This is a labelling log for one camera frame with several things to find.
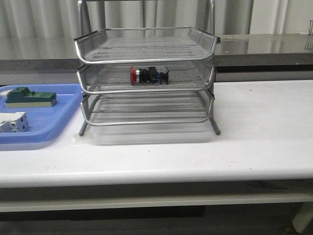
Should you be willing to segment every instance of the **metal mesh shelf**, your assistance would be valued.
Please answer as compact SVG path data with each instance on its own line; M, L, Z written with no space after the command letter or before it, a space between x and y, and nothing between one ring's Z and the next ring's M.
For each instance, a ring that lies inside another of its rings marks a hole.
M86 95L81 108L95 126L203 122L212 112L214 98L199 92L119 93Z
M85 64L203 60L217 37L193 27L102 29L75 40Z
M207 89L214 80L214 68L208 61L179 61L136 63L135 68L166 66L169 84L130 83L130 67L134 64L106 64L82 66L77 72L82 89L89 94L147 92L147 91L196 91Z

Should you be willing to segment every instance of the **white connector block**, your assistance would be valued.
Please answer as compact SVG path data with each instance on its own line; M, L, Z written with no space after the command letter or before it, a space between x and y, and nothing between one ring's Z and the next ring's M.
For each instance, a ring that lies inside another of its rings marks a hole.
M0 132L24 132L28 129L26 112L0 113Z

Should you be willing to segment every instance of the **gray countertop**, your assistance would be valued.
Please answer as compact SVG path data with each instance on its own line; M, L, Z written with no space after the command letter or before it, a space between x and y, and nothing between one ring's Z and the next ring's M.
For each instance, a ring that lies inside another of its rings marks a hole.
M222 35L217 67L313 65L313 36L301 34ZM0 40L0 71L76 70L72 38Z

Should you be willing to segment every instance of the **blue plastic tray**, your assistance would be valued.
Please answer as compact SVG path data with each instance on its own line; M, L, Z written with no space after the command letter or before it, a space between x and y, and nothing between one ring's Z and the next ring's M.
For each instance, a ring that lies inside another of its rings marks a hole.
M0 97L0 112L26 112L29 128L25 132L0 133L0 143L38 143L57 137L72 117L82 101L82 90L79 84L42 84L10 85L0 87L0 92L18 86L28 87L31 91L55 92L57 103L45 108L10 108L5 99Z

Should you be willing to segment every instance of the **white tabletop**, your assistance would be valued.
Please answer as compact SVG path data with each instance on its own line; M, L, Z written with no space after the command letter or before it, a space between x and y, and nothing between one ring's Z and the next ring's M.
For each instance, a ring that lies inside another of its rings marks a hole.
M0 187L313 178L312 92L313 80L216 83L220 136L206 122L91 127L79 137L77 110L40 149L0 145Z

